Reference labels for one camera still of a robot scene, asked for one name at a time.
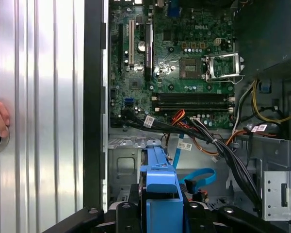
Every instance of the white label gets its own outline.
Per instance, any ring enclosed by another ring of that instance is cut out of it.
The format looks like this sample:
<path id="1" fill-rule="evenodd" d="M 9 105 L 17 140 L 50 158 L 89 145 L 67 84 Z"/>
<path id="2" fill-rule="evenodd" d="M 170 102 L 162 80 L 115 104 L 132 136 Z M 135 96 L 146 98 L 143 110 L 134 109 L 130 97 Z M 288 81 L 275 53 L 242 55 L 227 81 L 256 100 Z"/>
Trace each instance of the white label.
<path id="1" fill-rule="evenodd" d="M 258 126 L 253 127 L 253 129 L 251 130 L 251 132 L 253 132 L 253 133 L 256 132 L 258 128 L 259 128 Z"/>
<path id="2" fill-rule="evenodd" d="M 155 120 L 154 117 L 151 117 L 151 116 L 147 115 L 146 118 L 145 118 L 144 126 L 147 127 L 147 128 L 151 128 L 152 125 L 153 125 L 154 120 Z"/>
<path id="3" fill-rule="evenodd" d="M 211 157 L 211 160 L 213 160 L 215 163 L 218 161 L 216 157 Z"/>
<path id="4" fill-rule="evenodd" d="M 192 144 L 190 144 L 190 143 L 185 143 L 185 142 L 182 142 L 182 140 L 179 140 L 179 141 L 178 141 L 177 148 L 191 151 L 191 149 L 192 149 Z"/>
<path id="5" fill-rule="evenodd" d="M 266 130 L 266 128 L 267 128 L 267 125 L 260 125 L 259 127 L 258 127 L 258 129 L 257 129 L 257 131 L 265 131 Z"/>

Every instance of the gray metal panel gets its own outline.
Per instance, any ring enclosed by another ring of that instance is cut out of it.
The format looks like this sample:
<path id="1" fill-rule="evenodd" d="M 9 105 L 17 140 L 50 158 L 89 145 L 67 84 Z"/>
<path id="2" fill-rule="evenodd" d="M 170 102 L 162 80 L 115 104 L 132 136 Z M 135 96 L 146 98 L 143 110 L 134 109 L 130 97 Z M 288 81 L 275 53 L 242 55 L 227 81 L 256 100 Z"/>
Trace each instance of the gray metal panel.
<path id="1" fill-rule="evenodd" d="M 0 233 L 42 232 L 82 208 L 84 0 L 0 1 Z"/>

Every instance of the yellow wire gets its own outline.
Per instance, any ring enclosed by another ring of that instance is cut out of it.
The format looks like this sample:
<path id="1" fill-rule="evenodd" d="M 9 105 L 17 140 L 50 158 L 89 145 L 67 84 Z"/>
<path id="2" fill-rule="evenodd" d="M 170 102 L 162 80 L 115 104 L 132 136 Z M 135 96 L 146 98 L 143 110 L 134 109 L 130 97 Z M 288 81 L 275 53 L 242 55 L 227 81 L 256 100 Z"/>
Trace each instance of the yellow wire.
<path id="1" fill-rule="evenodd" d="M 287 120 L 291 119 L 291 116 L 285 118 L 285 119 L 281 119 L 281 120 L 272 120 L 272 119 L 268 119 L 264 116 L 261 115 L 261 113 L 259 112 L 259 108 L 258 108 L 258 104 L 257 104 L 257 86 L 258 86 L 258 81 L 256 80 L 254 85 L 253 85 L 253 90 L 252 90 L 252 103 L 253 103 L 253 107 L 254 110 L 257 112 L 257 115 L 264 121 L 267 122 L 276 122 L 276 123 L 281 123 Z"/>

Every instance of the ram slot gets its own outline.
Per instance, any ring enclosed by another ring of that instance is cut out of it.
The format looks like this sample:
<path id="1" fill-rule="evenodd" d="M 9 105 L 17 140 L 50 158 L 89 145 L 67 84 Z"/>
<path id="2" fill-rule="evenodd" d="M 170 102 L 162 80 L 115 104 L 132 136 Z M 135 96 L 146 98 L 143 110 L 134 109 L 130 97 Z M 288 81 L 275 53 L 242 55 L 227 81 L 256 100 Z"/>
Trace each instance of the ram slot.
<path id="1" fill-rule="evenodd" d="M 153 75 L 153 24 L 145 25 L 145 80 L 151 81 Z"/>
<path id="2" fill-rule="evenodd" d="M 135 20 L 129 21 L 129 56 L 128 63 L 130 67 L 134 66 L 134 49 L 135 49 Z"/>
<path id="3" fill-rule="evenodd" d="M 117 67 L 118 72 L 121 73 L 123 69 L 123 24 L 118 25 L 118 54 L 117 54 Z"/>
<path id="4" fill-rule="evenodd" d="M 158 93 L 152 97 L 153 107 L 156 112 L 173 111 L 185 109 L 193 110 L 211 110 L 228 111 L 231 103 L 228 101 L 230 95 L 226 94 L 162 94 Z"/>

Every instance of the cable bundle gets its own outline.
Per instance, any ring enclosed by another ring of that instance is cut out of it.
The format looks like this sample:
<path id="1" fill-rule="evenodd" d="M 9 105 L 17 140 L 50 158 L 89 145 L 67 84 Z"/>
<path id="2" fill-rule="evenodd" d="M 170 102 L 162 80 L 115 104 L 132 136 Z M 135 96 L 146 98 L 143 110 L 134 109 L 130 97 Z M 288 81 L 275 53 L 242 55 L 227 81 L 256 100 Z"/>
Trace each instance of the cable bundle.
<path id="1" fill-rule="evenodd" d="M 244 163 L 240 160 L 238 156 L 234 154 L 234 152 L 228 147 L 229 143 L 232 139 L 238 135 L 245 133 L 243 131 L 235 132 L 229 140 L 226 141 L 226 145 L 224 142 L 218 140 L 211 134 L 208 129 L 200 122 L 200 121 L 192 121 L 188 117 L 185 117 L 185 111 L 180 110 L 173 117 L 172 124 L 169 125 L 158 120 L 154 120 L 151 128 L 147 128 L 144 126 L 144 121 L 137 118 L 134 113 L 130 110 L 124 110 L 123 114 L 124 118 L 120 119 L 121 123 L 130 127 L 134 127 L 144 131 L 151 131 L 155 133 L 183 133 L 188 135 L 194 140 L 195 145 L 200 147 L 196 138 L 206 141 L 207 143 L 212 143 L 217 148 L 217 153 L 208 152 L 207 154 L 211 156 L 220 156 L 226 160 L 226 163 L 231 168 L 232 173 L 235 177 L 235 180 L 242 191 L 249 197 L 249 199 L 253 202 L 254 206 L 257 210 L 261 210 L 261 197 L 259 196 L 257 189 L 254 185 L 254 182 L 245 167 Z"/>

